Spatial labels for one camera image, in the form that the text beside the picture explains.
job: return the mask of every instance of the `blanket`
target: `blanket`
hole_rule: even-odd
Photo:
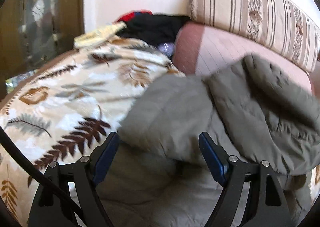
[[[116,226],[204,226],[221,192],[198,147],[199,134],[208,132],[229,155],[270,162],[297,226],[311,208],[308,183],[320,163],[319,130],[317,99],[258,56],[203,80],[165,75],[118,130],[141,153],[123,147],[100,193]],[[144,152],[159,161],[146,164]],[[140,164],[134,175],[132,160]],[[130,166],[120,166],[126,162]],[[233,226],[241,222],[247,193],[245,184]]]
[[[0,105],[0,126],[34,164],[74,163],[90,155],[157,77],[179,75],[148,44],[116,38],[98,49],[65,53],[18,86]],[[38,183],[0,146],[0,195],[22,226]],[[70,184],[71,195],[75,187]]]

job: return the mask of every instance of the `blue gripper pad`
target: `blue gripper pad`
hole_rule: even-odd
[[[228,154],[213,142],[207,132],[199,135],[199,148],[213,179],[224,187],[227,184]]]
[[[102,182],[111,166],[112,160],[116,155],[116,152],[119,147],[120,138],[118,134],[114,134],[112,138],[108,141],[107,146],[103,150],[102,154],[100,155],[98,161],[94,167],[94,173],[92,177],[92,182],[94,186],[97,186],[100,182]]]

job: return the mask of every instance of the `black cable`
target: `black cable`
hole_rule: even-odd
[[[39,170],[31,164],[31,162],[21,153],[21,151],[12,142],[9,136],[0,127],[0,144],[9,153],[9,155],[16,161],[19,166],[22,167],[34,180],[45,188],[49,188],[50,191],[58,198],[70,205],[71,209],[79,216],[79,218],[85,223],[82,209],[69,197],[60,187],[52,183],[46,178]]]

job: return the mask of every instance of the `pink cushion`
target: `pink cushion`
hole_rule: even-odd
[[[292,81],[311,93],[307,73],[281,55],[244,37],[192,22],[177,37],[173,64],[185,74],[210,75],[250,53],[278,65]]]

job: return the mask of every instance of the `beige striped fabric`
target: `beige striped fabric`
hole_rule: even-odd
[[[289,0],[190,0],[193,21],[244,36],[312,72],[320,29]]]

